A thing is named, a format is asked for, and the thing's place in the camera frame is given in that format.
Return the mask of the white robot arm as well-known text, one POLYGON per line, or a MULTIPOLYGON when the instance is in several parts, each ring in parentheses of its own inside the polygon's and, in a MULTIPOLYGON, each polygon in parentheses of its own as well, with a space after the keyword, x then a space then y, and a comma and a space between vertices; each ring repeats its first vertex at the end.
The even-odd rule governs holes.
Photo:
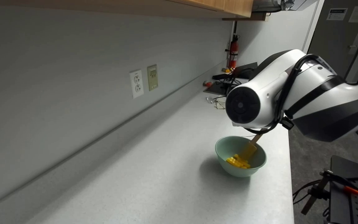
POLYGON ((314 53, 286 50, 269 56, 248 82, 227 96, 234 124, 263 134, 281 124, 333 142, 358 129, 358 81, 348 82, 314 53))

